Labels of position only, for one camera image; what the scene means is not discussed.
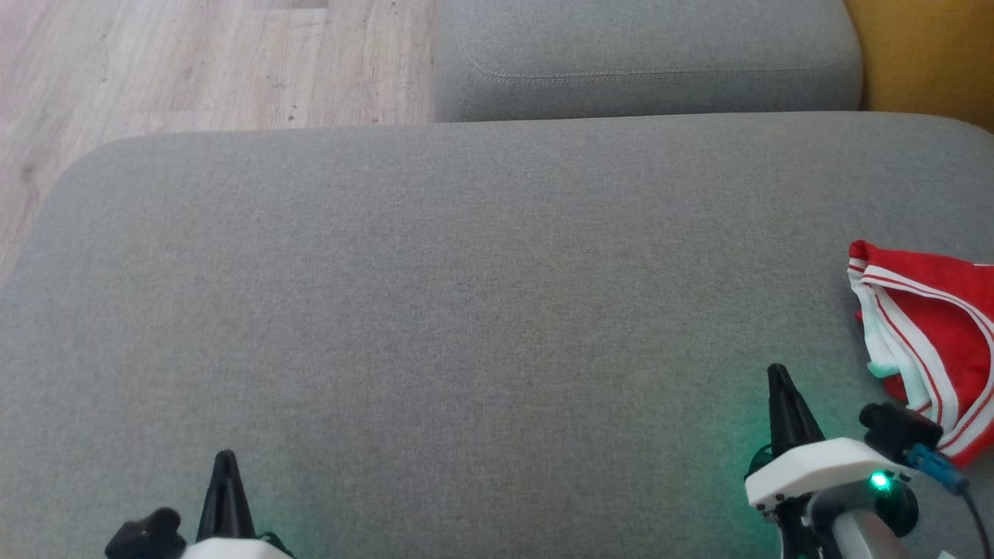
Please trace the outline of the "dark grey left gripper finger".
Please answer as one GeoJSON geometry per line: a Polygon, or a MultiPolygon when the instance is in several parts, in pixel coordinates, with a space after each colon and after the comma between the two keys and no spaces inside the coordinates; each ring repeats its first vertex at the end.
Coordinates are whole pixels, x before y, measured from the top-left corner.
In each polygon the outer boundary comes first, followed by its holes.
{"type": "Polygon", "coordinates": [[[214,457],[210,482],[203,500],[201,518],[196,530],[196,541],[224,537],[226,529],[226,486],[228,478],[228,451],[222,450],[214,457]]]}
{"type": "Polygon", "coordinates": [[[228,536],[237,539],[255,539],[251,509],[246,498],[244,481],[239,471],[237,457],[227,451],[227,525],[228,536]]]}

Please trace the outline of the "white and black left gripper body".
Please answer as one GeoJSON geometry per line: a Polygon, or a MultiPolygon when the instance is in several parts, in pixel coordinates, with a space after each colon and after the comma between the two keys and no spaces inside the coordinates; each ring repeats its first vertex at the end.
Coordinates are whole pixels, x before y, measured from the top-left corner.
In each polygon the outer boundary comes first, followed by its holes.
{"type": "Polygon", "coordinates": [[[252,538],[211,537],[187,547],[182,559],[289,559],[295,556],[273,532],[252,538]]]}

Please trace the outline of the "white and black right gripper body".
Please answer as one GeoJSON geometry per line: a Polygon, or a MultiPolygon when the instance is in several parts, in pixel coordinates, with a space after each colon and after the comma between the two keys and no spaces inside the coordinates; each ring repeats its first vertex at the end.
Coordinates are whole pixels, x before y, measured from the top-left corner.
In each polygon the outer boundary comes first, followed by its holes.
{"type": "Polygon", "coordinates": [[[749,505],[777,530],[781,558],[905,558],[878,502],[907,480],[906,466],[837,438],[788,450],[743,484],[749,505]]]}

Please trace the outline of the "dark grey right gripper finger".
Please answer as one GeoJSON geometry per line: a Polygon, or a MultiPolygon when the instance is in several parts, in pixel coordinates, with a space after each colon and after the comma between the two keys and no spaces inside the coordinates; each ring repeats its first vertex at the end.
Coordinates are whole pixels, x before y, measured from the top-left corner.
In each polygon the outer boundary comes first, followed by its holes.
{"type": "Polygon", "coordinates": [[[767,369],[768,415],[770,415],[770,452],[776,459],[795,442],[794,386],[785,365],[771,364],[767,369]]]}
{"type": "Polygon", "coordinates": [[[820,429],[820,425],[818,425],[815,420],[805,397],[800,394],[794,383],[793,386],[794,424],[796,435],[795,442],[793,443],[791,450],[798,448],[799,446],[805,446],[807,443],[817,443],[824,441],[825,439],[822,429],[820,429]]]}

